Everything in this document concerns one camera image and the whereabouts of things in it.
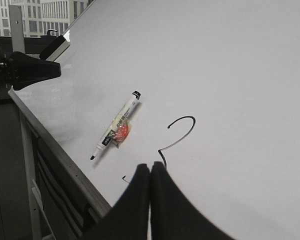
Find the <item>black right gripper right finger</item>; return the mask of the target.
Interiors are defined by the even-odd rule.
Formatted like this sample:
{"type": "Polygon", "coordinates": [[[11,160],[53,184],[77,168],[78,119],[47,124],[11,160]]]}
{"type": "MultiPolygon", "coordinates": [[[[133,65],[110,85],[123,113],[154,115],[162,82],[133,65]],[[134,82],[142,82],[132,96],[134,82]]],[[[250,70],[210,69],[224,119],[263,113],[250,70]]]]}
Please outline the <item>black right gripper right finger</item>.
{"type": "Polygon", "coordinates": [[[231,240],[180,191],[163,163],[150,173],[150,224],[153,240],[231,240]]]}

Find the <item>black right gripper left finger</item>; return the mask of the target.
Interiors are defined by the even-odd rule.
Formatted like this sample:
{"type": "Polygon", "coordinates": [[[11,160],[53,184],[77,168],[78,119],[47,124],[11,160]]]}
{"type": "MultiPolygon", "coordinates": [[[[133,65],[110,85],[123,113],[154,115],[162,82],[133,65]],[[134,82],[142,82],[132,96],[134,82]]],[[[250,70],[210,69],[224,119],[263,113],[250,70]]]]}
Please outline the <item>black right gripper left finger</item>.
{"type": "Polygon", "coordinates": [[[150,171],[139,164],[113,208],[82,240],[146,240],[150,205],[150,171]]]}

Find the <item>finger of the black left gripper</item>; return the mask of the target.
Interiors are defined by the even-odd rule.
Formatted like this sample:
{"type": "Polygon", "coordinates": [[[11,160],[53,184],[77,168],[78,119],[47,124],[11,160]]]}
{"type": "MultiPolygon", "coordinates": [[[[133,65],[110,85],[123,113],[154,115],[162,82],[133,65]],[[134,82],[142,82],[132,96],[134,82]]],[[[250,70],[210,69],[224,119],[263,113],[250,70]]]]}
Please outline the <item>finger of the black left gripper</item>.
{"type": "Polygon", "coordinates": [[[57,62],[30,57],[15,51],[6,62],[6,81],[16,91],[42,81],[61,76],[61,65],[57,62]]]}

